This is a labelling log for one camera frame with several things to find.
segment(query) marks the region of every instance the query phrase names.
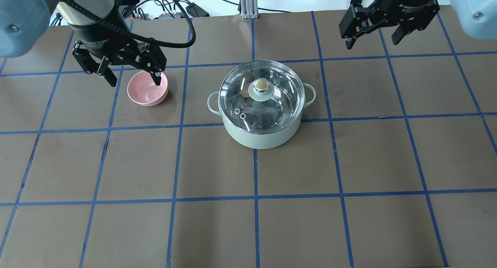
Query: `pot body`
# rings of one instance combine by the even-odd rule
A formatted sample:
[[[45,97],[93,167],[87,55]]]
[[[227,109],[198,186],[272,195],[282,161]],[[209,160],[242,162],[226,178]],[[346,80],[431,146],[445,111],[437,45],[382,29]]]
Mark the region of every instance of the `pot body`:
[[[216,91],[209,96],[209,98],[207,99],[207,107],[211,112],[222,117],[222,123],[224,123],[226,131],[238,143],[243,144],[244,146],[247,146],[252,149],[258,149],[258,150],[271,149],[288,141],[293,136],[293,134],[297,132],[297,129],[300,126],[300,121],[302,119],[303,109],[311,105],[314,102],[314,100],[316,100],[316,91],[314,87],[312,87],[310,84],[303,84],[303,85],[312,91],[314,95],[312,100],[303,105],[302,110],[300,110],[298,115],[295,117],[295,119],[289,126],[273,133],[256,134],[256,133],[247,132],[237,127],[233,123],[231,123],[231,121],[228,120],[228,118],[226,117],[223,111],[214,110],[211,107],[211,100],[217,95],[218,107],[220,106],[219,91]]]

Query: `glass lid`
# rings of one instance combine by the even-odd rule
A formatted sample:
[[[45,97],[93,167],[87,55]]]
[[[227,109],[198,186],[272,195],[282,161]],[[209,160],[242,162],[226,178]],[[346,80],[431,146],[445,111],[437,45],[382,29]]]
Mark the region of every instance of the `glass lid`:
[[[244,63],[222,83],[220,109],[241,130],[270,134],[289,126],[304,105],[300,78],[287,66],[269,60]]]

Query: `lid rim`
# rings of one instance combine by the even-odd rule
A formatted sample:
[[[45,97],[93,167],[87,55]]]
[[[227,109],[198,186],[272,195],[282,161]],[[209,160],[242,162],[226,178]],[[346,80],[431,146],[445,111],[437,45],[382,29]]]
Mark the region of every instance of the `lid rim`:
[[[243,64],[240,64],[238,65],[236,68],[234,68],[233,70],[231,70],[227,75],[226,77],[224,78],[224,80],[222,81],[222,84],[221,84],[221,87],[219,89],[219,98],[218,98],[218,106],[219,106],[219,109],[220,111],[222,112],[222,118],[224,120],[226,120],[228,123],[230,123],[231,125],[235,126],[236,128],[238,128],[240,131],[243,131],[243,132],[246,132],[246,133],[249,133],[249,134],[253,134],[253,135],[269,135],[269,134],[273,134],[273,133],[276,133],[276,132],[280,132],[282,130],[284,130],[285,128],[289,127],[290,125],[292,125],[298,118],[299,116],[301,117],[301,114],[302,114],[302,111],[304,109],[304,103],[305,101],[302,101],[302,102],[298,102],[297,103],[297,106],[295,107],[295,112],[298,112],[298,114],[295,115],[295,117],[293,117],[293,119],[291,121],[289,121],[288,123],[285,124],[284,127],[281,127],[277,130],[273,130],[272,129],[269,129],[268,132],[254,132],[254,131],[248,131],[248,130],[245,130],[244,128],[234,124],[228,117],[228,111],[227,111],[227,108],[223,107],[221,105],[221,92],[222,92],[222,86],[225,84],[227,78],[232,74],[234,73],[236,70],[246,66],[246,65],[249,65],[249,64],[252,64],[254,62],[266,62],[266,63],[273,63],[273,64],[276,64],[277,66],[280,66],[281,68],[283,68],[284,70],[288,71],[289,73],[291,73],[293,76],[296,77],[296,82],[297,84],[300,84],[300,88],[301,88],[301,94],[302,94],[302,97],[305,97],[305,91],[304,91],[304,85],[303,85],[303,82],[302,80],[300,79],[300,77],[297,75],[297,73],[295,73],[295,71],[293,71],[291,68],[289,68],[288,66],[284,65],[283,63],[280,63],[278,61],[273,61],[273,60],[268,60],[268,59],[257,59],[257,60],[253,60],[253,61],[248,61],[246,63],[243,63]]]

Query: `black power adapter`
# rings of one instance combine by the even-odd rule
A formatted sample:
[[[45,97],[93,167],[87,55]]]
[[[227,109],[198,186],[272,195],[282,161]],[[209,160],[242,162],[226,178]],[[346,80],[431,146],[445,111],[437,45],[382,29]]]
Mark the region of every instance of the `black power adapter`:
[[[186,6],[186,12],[188,12],[194,18],[209,16],[208,12],[206,12],[204,9],[200,8],[197,4],[193,2],[190,3],[188,6]]]

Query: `cooking pot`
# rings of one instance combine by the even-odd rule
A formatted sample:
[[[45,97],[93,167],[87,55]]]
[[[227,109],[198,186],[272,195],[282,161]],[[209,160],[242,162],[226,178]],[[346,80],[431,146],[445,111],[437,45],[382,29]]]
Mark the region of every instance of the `cooking pot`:
[[[304,87],[313,98],[305,102]],[[211,107],[218,96],[219,111]],[[224,126],[238,143],[253,149],[270,149],[297,131],[302,110],[316,99],[310,84],[303,84],[293,70],[270,60],[255,60],[233,69],[221,89],[207,99],[207,106],[222,117]]]

